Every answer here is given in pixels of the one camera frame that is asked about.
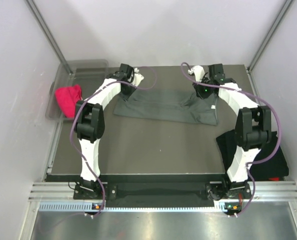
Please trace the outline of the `grey t shirt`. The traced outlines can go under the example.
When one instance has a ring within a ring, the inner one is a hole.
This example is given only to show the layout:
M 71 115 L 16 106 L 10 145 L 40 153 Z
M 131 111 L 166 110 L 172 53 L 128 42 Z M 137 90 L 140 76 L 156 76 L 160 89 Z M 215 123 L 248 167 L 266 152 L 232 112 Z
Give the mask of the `grey t shirt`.
M 217 126 L 218 97 L 202 99 L 194 91 L 172 89 L 136 90 L 119 97 L 113 114 L 122 117 Z

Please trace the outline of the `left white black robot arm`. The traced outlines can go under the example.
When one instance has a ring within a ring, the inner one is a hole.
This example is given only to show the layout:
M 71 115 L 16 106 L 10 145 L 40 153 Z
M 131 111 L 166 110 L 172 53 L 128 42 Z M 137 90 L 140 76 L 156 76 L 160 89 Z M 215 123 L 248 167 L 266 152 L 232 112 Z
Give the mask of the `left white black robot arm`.
M 105 131 L 104 110 L 116 95 L 130 96 L 143 79 L 137 68 L 122 63 L 91 96 L 75 104 L 74 132 L 82 160 L 79 187 L 76 190 L 84 191 L 90 198 L 97 198 L 103 192 L 99 180 L 99 145 Z

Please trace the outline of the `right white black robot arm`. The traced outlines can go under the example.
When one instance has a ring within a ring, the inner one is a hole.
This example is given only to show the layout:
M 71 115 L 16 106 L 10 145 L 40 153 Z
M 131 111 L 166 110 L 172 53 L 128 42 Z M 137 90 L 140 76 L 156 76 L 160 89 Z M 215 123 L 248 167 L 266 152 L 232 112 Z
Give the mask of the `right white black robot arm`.
M 272 138 L 271 109 L 259 105 L 243 93 L 237 82 L 227 78 L 223 65 L 209 65 L 208 72 L 200 65 L 188 70 L 194 77 L 193 87 L 201 99 L 215 94 L 225 101 L 236 115 L 236 150 L 220 184 L 207 184 L 207 193 L 213 200 L 235 198 L 247 188 L 248 171 L 260 150 Z

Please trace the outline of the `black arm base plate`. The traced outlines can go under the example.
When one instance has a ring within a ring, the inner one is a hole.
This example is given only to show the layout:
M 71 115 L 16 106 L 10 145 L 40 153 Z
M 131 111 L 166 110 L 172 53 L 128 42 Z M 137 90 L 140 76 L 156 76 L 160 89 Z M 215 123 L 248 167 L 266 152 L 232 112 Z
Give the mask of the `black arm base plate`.
M 246 199 L 251 196 L 247 181 L 232 183 L 225 174 L 105 174 L 99 181 L 76 182 L 75 200 L 106 199 L 116 204 L 130 197 L 132 201 L 152 197 L 176 201 L 219 201 Z

